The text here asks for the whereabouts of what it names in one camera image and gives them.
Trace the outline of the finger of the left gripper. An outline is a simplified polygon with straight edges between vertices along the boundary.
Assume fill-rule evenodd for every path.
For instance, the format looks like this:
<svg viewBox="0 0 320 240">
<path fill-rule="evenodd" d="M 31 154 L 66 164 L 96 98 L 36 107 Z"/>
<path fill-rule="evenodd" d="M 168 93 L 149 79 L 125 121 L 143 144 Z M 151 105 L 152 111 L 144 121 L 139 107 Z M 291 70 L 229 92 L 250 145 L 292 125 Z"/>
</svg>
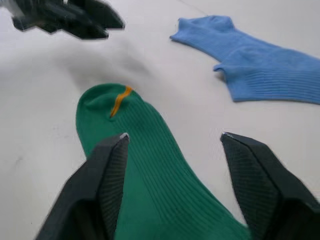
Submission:
<svg viewBox="0 0 320 240">
<path fill-rule="evenodd" d="M 119 14 L 101 0 L 85 0 L 84 9 L 90 17 L 105 29 L 124 29 L 125 23 Z"/>
<path fill-rule="evenodd" d="M 107 39 L 109 33 L 89 15 L 51 15 L 49 19 L 59 30 L 63 30 L 82 40 Z"/>
</svg>

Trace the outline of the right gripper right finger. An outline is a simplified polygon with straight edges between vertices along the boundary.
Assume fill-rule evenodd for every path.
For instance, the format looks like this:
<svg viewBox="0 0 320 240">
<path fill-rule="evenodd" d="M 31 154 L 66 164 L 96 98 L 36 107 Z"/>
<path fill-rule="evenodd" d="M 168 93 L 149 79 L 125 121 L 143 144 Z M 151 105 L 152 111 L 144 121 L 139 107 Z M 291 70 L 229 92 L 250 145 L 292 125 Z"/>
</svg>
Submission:
<svg viewBox="0 0 320 240">
<path fill-rule="evenodd" d="M 254 240 L 318 240 L 320 203 L 272 150 L 224 132 L 220 140 L 232 188 Z"/>
</svg>

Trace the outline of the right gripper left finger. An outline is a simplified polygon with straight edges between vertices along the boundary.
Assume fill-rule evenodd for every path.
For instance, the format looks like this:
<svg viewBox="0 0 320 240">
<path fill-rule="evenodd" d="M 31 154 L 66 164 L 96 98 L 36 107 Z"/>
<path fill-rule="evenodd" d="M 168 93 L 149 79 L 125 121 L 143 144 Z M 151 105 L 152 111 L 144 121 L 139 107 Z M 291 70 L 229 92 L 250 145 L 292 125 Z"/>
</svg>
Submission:
<svg viewBox="0 0 320 240">
<path fill-rule="evenodd" d="M 113 240 L 128 160 L 127 133 L 100 141 L 65 182 L 37 240 Z"/>
</svg>

